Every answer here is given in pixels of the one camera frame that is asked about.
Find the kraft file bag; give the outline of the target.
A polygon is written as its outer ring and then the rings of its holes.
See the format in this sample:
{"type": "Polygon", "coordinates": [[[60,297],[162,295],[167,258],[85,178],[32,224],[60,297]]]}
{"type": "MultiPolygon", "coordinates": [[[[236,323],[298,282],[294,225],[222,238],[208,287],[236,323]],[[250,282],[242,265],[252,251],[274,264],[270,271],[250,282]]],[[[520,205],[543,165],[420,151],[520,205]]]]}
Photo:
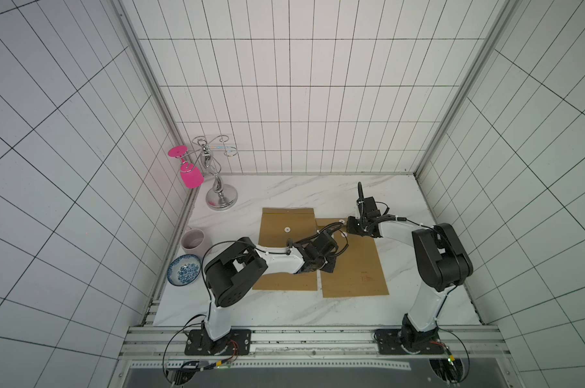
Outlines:
{"type": "Polygon", "coordinates": [[[371,237],[350,235],[344,226],[333,234],[339,251],[348,243],[347,250],[335,262],[332,273],[321,272],[323,297],[387,296],[389,290],[371,237]]]}
{"type": "MultiPolygon", "coordinates": [[[[258,244],[263,247],[284,247],[289,239],[297,242],[316,233],[312,208],[263,208],[258,244]]],[[[315,273],[263,275],[253,290],[317,291],[315,273]]]]}

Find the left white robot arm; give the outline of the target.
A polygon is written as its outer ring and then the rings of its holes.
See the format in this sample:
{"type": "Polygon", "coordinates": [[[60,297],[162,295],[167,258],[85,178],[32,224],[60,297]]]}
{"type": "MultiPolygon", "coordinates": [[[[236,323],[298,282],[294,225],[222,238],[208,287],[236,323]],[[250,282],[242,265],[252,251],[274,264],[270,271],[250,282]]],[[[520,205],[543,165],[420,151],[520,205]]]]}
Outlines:
{"type": "Polygon", "coordinates": [[[348,245],[339,248],[334,234],[345,226],[336,221],[310,237],[297,242],[289,239],[284,247],[255,245],[244,237],[211,258],[202,269],[209,296],[208,312],[198,329],[187,330],[184,354],[188,357],[234,358],[250,352],[250,329],[234,329],[230,308],[267,275],[299,275],[325,271],[332,273],[337,258],[348,245]]]}

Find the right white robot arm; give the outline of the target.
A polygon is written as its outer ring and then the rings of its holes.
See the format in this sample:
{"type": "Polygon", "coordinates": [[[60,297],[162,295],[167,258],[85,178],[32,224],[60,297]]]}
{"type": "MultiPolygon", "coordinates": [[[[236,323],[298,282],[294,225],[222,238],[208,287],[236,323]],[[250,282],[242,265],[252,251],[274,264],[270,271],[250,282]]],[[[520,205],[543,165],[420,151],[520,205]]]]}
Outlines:
{"type": "Polygon", "coordinates": [[[381,355],[441,354],[437,320],[449,294],[473,273],[470,257],[449,223],[427,226],[409,218],[381,212],[373,197],[357,184],[358,216],[347,220],[347,233],[374,239],[393,239],[413,247],[422,283],[410,311],[396,329],[377,329],[373,337],[381,355]]]}

